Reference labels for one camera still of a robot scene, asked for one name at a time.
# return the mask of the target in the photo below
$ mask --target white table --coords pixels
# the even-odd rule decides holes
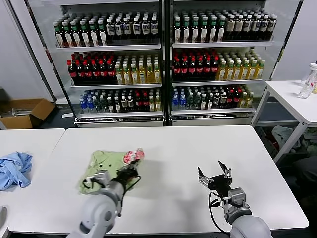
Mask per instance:
[[[286,110],[299,122],[292,135],[275,156],[274,161],[279,162],[283,154],[288,153],[296,141],[308,127],[317,126],[317,94],[311,94],[307,99],[298,96],[302,85],[300,81],[267,81],[266,89],[261,98],[257,111],[252,118],[251,125],[255,127],[270,95],[274,96]]]
[[[31,160],[32,168],[27,174],[31,184],[25,188],[16,186],[10,191],[0,191],[0,205],[4,205],[6,208],[5,216],[1,217],[2,219],[5,218],[5,222],[0,222],[0,238],[8,235],[8,224],[15,210],[14,205],[27,206],[24,201],[25,192],[32,188],[33,179],[64,132],[65,129],[0,130],[0,157],[15,151],[33,155]]]
[[[142,176],[123,202],[122,217],[110,233],[217,232],[208,210],[209,191],[198,182],[197,166],[208,176],[232,168],[232,188],[242,187],[255,216],[271,229],[302,228],[308,220],[251,126],[72,128],[39,171],[24,203],[9,224],[17,233],[67,234],[81,221],[78,182],[96,150],[141,147]],[[217,222],[230,230],[221,208]]]

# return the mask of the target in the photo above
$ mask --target white wall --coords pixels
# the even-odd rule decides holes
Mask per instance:
[[[4,0],[0,0],[0,22],[0,87],[12,99],[53,101]]]

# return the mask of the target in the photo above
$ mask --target robotic arm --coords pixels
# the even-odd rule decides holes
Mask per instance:
[[[272,238],[271,231],[265,221],[259,217],[252,216],[249,205],[246,203],[246,194],[242,188],[231,189],[231,169],[219,161],[224,172],[223,175],[207,177],[198,167],[199,182],[209,190],[215,190],[218,194],[211,192],[218,197],[210,203],[210,213],[215,225],[224,232],[215,222],[212,215],[212,207],[221,206],[224,209],[225,220],[232,225],[231,238]]]

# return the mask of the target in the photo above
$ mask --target white side table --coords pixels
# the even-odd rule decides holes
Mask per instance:
[[[293,145],[308,127],[317,126],[317,94],[311,94],[307,99],[300,98],[298,93],[302,86],[299,80],[267,81],[265,83],[266,89],[251,121],[251,125],[253,127],[257,125],[260,114],[270,95],[274,96],[299,122],[292,135],[274,158],[275,163],[278,163],[282,155],[291,150]]]

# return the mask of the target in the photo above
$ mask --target light green cloth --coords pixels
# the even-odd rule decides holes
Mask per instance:
[[[89,166],[79,181],[79,189],[83,194],[96,192],[101,186],[97,183],[94,183],[92,189],[87,189],[83,186],[82,181],[88,176],[94,175],[99,170],[108,170],[111,178],[115,178],[117,176],[117,170],[121,167],[127,165],[123,162],[123,157],[127,154],[127,152],[111,152],[111,151],[101,151],[97,150],[91,155]]]

